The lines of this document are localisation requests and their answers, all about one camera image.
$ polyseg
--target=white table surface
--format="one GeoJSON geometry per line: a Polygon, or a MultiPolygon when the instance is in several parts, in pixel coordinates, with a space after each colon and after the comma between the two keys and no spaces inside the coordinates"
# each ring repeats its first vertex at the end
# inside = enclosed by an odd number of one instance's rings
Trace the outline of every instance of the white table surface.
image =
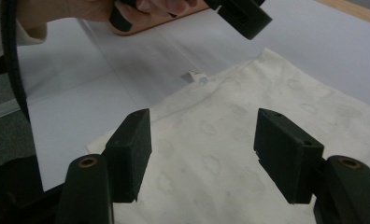
{"type": "Polygon", "coordinates": [[[370,104],[370,23],[312,0],[267,0],[273,21],[253,40],[212,10],[120,37],[102,23],[49,24],[46,43],[19,48],[44,189],[64,182],[87,146],[188,84],[270,48],[295,66],[370,104]]]}

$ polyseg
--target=beige cloth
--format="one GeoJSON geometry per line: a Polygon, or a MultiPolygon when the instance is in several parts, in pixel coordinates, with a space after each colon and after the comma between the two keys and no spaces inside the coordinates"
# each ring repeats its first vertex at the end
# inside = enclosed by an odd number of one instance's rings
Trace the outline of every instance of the beige cloth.
{"type": "MultiPolygon", "coordinates": [[[[370,166],[370,106],[266,49],[196,78],[151,111],[153,152],[138,203],[117,223],[315,223],[313,204],[287,204],[253,151],[258,108],[276,110],[325,145],[370,166]]],[[[101,152],[113,132],[88,146],[101,152]]]]}

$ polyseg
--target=white sheet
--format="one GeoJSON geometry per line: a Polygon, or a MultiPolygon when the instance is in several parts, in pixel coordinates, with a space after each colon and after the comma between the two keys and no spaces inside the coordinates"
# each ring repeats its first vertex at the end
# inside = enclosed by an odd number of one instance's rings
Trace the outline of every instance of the white sheet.
{"type": "MultiPolygon", "coordinates": [[[[370,166],[370,106],[321,84],[275,52],[195,82],[150,109],[153,152],[118,223],[314,223],[290,205],[253,151],[258,108],[276,110],[325,145],[370,166]]],[[[101,152],[112,132],[88,145],[101,152]]]]}

